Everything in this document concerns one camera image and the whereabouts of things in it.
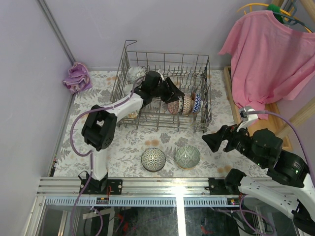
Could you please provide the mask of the pink scale patterned bowl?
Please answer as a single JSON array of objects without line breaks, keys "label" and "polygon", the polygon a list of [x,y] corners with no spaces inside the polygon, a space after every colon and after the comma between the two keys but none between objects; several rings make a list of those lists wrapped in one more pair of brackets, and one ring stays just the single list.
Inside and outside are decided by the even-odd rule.
[{"label": "pink scale patterned bowl", "polygon": [[176,115],[179,112],[179,101],[170,102],[167,104],[168,111]]}]

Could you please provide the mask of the brown lattice patterned bowl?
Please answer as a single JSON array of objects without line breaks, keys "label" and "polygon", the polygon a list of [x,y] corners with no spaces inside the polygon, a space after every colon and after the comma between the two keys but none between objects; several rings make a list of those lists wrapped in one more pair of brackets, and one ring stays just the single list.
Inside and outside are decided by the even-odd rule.
[{"label": "brown lattice patterned bowl", "polygon": [[194,106],[194,100],[193,100],[192,93],[189,95],[185,95],[182,114],[183,115],[190,114],[192,112],[193,106]]}]

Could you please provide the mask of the blue zigzag bowl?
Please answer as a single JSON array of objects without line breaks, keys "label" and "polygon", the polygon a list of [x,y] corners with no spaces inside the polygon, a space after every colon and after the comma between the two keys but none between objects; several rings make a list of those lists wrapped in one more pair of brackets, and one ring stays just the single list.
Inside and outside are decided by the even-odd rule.
[{"label": "blue zigzag bowl", "polygon": [[194,100],[192,112],[195,114],[199,113],[201,106],[202,106],[202,99],[199,94],[195,93],[195,100]]}]

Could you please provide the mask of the grey dotted bowl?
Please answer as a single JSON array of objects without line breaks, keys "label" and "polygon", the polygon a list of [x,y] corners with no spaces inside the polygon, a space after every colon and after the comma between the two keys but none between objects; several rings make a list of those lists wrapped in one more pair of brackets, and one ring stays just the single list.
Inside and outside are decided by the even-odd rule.
[{"label": "grey dotted bowl", "polygon": [[133,84],[126,85],[124,87],[124,94],[129,94],[132,91]]}]

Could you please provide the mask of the yellow floral bowl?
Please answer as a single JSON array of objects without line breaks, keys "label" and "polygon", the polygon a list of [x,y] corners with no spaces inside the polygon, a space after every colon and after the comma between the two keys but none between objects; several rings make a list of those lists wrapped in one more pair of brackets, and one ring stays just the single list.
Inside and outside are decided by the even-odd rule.
[{"label": "yellow floral bowl", "polygon": [[129,113],[127,115],[127,118],[135,119],[135,118],[137,118],[138,115],[139,115],[139,111],[134,111],[134,112]]}]

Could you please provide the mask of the black patterned bowl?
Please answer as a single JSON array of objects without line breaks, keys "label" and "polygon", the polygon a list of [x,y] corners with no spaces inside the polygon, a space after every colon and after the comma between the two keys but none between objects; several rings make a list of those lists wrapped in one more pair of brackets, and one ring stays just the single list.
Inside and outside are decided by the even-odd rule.
[{"label": "black patterned bowl", "polygon": [[149,172],[158,172],[163,169],[166,163],[164,152],[158,148],[149,148],[141,155],[141,164]]}]

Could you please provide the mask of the white bowl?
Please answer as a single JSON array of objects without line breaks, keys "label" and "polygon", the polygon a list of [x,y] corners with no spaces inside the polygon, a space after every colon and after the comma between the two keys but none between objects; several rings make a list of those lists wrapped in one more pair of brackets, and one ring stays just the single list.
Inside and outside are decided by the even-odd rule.
[{"label": "white bowl", "polygon": [[182,115],[183,108],[184,108],[184,97],[180,96],[178,100],[179,108],[178,108],[178,114]]}]

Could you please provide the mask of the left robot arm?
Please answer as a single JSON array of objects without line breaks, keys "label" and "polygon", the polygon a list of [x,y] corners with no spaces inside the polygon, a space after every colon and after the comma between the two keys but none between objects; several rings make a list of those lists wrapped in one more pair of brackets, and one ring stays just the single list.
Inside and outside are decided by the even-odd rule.
[{"label": "left robot arm", "polygon": [[141,84],[134,83],[131,91],[121,100],[107,107],[91,108],[83,126],[84,142],[92,147],[93,152],[90,158],[93,178],[91,189],[97,194],[104,193],[108,187],[108,182],[104,179],[107,176],[106,149],[114,139],[116,124],[127,115],[140,111],[154,98],[160,98],[168,104],[185,96],[160,70],[147,72],[141,80]]}]

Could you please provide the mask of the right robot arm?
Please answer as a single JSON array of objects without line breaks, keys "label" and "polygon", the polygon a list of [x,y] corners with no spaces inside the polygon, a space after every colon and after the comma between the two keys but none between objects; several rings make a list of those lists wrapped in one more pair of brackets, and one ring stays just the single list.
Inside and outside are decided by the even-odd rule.
[{"label": "right robot arm", "polygon": [[218,132],[203,135],[202,139],[212,152],[217,152],[222,141],[227,141],[224,152],[240,152],[265,169],[268,177],[286,187],[294,197],[285,196],[235,168],[223,181],[228,193],[251,195],[292,219],[298,229],[315,234],[315,187],[309,167],[301,157],[282,148],[282,139],[268,129],[250,135],[237,125],[223,125]]}]

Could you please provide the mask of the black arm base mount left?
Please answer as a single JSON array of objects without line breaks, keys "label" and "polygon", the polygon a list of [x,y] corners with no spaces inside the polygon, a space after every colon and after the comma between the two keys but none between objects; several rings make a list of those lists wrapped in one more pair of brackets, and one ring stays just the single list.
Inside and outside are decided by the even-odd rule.
[{"label": "black arm base mount left", "polygon": [[80,192],[83,190],[85,185],[87,187],[83,191],[83,194],[89,195],[121,195],[123,189],[122,179],[109,179],[106,175],[101,180],[95,180],[90,177],[87,171],[83,171],[78,175],[81,181]]}]

